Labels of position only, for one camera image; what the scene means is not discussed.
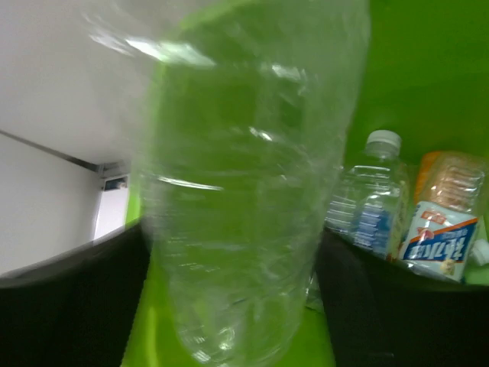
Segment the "clear square plastic bottle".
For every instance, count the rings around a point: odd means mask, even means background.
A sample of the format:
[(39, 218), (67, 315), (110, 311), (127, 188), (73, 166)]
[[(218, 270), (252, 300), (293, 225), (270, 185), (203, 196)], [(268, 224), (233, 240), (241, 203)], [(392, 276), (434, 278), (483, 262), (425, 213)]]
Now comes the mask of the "clear square plastic bottle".
[(342, 171), (325, 215), (328, 229), (387, 261), (397, 259), (410, 198), (401, 144), (395, 132), (370, 133), (359, 157)]

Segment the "clear crinkled plastic bottle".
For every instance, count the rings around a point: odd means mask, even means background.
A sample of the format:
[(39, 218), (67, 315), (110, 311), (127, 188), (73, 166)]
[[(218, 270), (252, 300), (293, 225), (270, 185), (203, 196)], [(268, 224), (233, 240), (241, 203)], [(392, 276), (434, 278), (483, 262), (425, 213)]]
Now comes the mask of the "clear crinkled plastic bottle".
[(366, 1), (91, 1), (109, 113), (180, 342), (269, 366), (300, 324), (370, 37)]

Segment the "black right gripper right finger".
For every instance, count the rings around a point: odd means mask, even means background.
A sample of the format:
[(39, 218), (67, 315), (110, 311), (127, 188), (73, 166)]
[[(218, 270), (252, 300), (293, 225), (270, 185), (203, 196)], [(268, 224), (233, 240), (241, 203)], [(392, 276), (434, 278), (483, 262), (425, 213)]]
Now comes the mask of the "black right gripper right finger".
[(426, 278), (324, 229), (315, 273), (338, 366), (486, 366), (488, 288)]

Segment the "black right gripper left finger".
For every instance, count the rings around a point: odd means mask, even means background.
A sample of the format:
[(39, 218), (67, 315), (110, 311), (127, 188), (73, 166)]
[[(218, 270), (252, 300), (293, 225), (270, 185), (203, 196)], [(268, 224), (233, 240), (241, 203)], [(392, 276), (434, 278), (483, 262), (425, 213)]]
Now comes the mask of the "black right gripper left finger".
[(1, 277), (3, 366), (119, 366), (150, 262), (140, 224)]

